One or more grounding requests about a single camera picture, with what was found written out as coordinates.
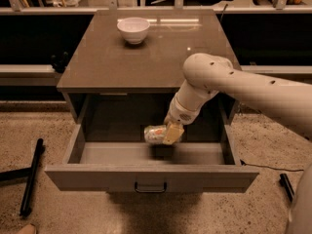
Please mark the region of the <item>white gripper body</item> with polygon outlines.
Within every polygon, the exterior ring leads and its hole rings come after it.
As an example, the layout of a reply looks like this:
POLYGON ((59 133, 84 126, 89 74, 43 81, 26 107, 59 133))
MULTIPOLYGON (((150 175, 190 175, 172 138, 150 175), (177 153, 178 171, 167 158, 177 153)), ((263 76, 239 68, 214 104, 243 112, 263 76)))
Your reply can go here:
POLYGON ((196 110, 186 109, 179 103, 177 96, 174 96, 170 103, 167 114, 171 115, 173 123, 190 125, 195 121, 195 119, 199 115, 199 112, 200 112, 199 109, 196 110))

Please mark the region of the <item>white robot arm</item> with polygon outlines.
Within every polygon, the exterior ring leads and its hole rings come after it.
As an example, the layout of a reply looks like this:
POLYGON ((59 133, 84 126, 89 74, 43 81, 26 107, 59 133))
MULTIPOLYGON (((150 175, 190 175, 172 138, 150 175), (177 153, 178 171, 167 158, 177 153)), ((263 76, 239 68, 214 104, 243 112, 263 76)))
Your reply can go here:
MULTIPOLYGON (((201 107, 218 93, 312 140, 312 86, 291 80, 244 72, 227 58, 194 54, 184 62, 185 80, 165 118, 166 144, 176 142, 183 127, 194 122, 201 107)), ((312 166, 305 169, 289 211, 286 234, 312 234, 312 166)))

